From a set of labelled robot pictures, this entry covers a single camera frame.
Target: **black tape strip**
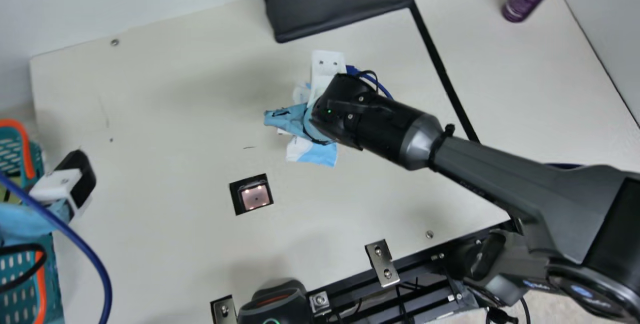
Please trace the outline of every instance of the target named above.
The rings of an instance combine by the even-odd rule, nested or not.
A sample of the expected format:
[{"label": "black tape strip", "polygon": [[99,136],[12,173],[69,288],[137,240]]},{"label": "black tape strip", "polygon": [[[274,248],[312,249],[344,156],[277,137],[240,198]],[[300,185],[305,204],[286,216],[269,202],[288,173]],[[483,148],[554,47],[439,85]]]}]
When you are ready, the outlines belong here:
[{"label": "black tape strip", "polygon": [[416,1],[412,1],[412,3],[409,5],[409,10],[411,10],[411,15],[413,15],[414,19],[413,21],[418,27],[418,31],[420,32],[420,36],[422,37],[427,51],[429,52],[429,56],[431,57],[433,65],[434,67],[436,67],[436,72],[438,73],[440,81],[442,82],[442,87],[444,87],[446,95],[448,96],[448,99],[451,102],[453,109],[455,110],[455,114],[462,124],[462,129],[464,129],[466,137],[473,142],[480,143],[478,135],[476,135],[474,127],[471,126],[471,121],[469,121],[469,117],[467,117],[467,113],[465,112],[465,109],[462,108],[462,103],[460,103],[460,99],[458,98],[455,89],[453,89],[451,80],[447,75],[447,69],[445,68],[444,63],[441,60],[438,49],[434,44],[434,40],[432,40],[432,37],[429,35],[429,31],[427,30],[427,26],[424,22],[425,20],[423,20],[422,15],[420,15],[420,10],[418,10]]},{"label": "black tape strip", "polygon": [[453,124],[447,124],[446,127],[444,128],[444,132],[442,132],[438,138],[436,138],[436,140],[434,140],[432,146],[431,146],[431,152],[429,152],[429,159],[427,160],[427,166],[434,172],[438,172],[438,169],[435,166],[435,158],[436,158],[436,154],[438,153],[438,150],[440,149],[440,147],[442,147],[442,144],[444,143],[444,140],[451,137],[453,135],[453,132],[455,131],[456,127]]}]

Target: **blue cable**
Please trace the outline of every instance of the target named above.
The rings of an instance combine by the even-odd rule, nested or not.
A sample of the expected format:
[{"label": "blue cable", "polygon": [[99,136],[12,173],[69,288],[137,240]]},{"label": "blue cable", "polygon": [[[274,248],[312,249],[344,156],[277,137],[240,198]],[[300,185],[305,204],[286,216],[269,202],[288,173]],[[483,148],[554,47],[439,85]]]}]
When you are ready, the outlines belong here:
[{"label": "blue cable", "polygon": [[18,187],[16,183],[9,180],[9,178],[0,174],[0,184],[2,184],[5,188],[9,190],[12,194],[21,199],[21,201],[29,208],[32,208],[34,212],[38,213],[44,219],[46,219],[52,226],[57,228],[57,230],[61,231],[62,234],[66,235],[73,244],[75,244],[84,255],[89,258],[95,269],[98,271],[100,275],[100,279],[102,279],[102,285],[104,287],[104,306],[102,307],[102,316],[100,317],[99,324],[107,324],[109,320],[109,315],[112,311],[112,301],[114,297],[114,293],[112,290],[112,282],[109,279],[109,274],[107,273],[107,269],[98,258],[98,255],[89,247],[89,245],[80,238],[78,234],[76,234],[73,229],[69,228],[67,224],[65,224],[62,220],[58,219],[54,214],[49,212],[46,208],[44,208],[38,201],[36,201],[32,196],[27,194],[22,188]]},{"label": "blue cable", "polygon": [[[356,67],[354,67],[353,65],[347,65],[347,74],[350,74],[352,76],[356,76],[360,72],[361,71],[359,69],[357,69]],[[389,91],[385,88],[385,86],[383,86],[379,81],[377,81],[377,79],[373,78],[372,76],[370,76],[368,74],[363,74],[361,77],[366,78],[368,81],[371,81],[372,83],[375,83],[377,85],[377,87],[380,88],[380,90],[382,90],[382,93],[384,93],[384,95],[388,99],[393,99],[393,97],[391,97],[391,93],[389,93]]]}]

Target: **metal bracket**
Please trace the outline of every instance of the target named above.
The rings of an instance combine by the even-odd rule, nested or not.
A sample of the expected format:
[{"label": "metal bracket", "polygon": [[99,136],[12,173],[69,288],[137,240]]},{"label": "metal bracket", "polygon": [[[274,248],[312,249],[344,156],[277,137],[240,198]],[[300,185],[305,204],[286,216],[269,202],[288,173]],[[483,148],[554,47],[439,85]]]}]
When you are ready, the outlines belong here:
[{"label": "metal bracket", "polygon": [[311,304],[311,312],[316,317],[323,315],[331,310],[329,303],[329,295],[326,292],[320,292],[309,297],[309,304]]},{"label": "metal bracket", "polygon": [[210,305],[213,324],[238,324],[236,306],[231,296],[211,302]]},{"label": "metal bracket", "polygon": [[371,262],[371,267],[377,274],[382,288],[386,288],[400,282],[400,276],[392,263],[391,252],[386,240],[381,240],[365,246],[366,255]]}]

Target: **black clamp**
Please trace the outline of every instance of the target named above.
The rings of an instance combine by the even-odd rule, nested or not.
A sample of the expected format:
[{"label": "black clamp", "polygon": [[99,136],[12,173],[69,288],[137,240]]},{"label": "black clamp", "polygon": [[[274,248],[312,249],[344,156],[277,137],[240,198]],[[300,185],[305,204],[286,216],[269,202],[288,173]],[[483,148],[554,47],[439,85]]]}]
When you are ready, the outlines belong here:
[{"label": "black clamp", "polygon": [[429,159],[427,160],[427,166],[434,172],[438,172],[435,166],[436,153],[438,153],[439,149],[442,147],[444,140],[453,136],[453,132],[455,131],[456,126],[453,124],[447,124],[444,128],[444,132],[442,132],[436,140],[434,140],[431,151],[429,153]]}]

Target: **blue cloth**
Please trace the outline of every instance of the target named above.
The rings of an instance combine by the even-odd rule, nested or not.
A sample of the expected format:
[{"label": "blue cloth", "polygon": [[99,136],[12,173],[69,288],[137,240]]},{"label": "blue cloth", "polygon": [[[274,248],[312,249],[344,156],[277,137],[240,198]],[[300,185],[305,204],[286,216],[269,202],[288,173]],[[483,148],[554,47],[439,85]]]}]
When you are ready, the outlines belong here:
[{"label": "blue cloth", "polygon": [[264,113],[264,125],[279,128],[307,140],[332,142],[311,124],[311,108],[307,110],[306,106],[306,103],[301,103],[279,110],[268,110]]},{"label": "blue cloth", "polygon": [[[71,208],[64,199],[51,204],[48,210],[65,223],[71,220]],[[27,206],[0,203],[0,242],[4,241],[5,245],[29,243],[55,230],[46,219]]]},{"label": "blue cloth", "polygon": [[[285,130],[295,136],[286,147],[286,160],[333,168],[338,160],[338,144],[322,135],[311,124],[311,110],[307,110],[306,106],[306,103],[302,103],[281,110],[268,110],[264,113],[264,125]],[[313,139],[326,144],[313,143]]]}]

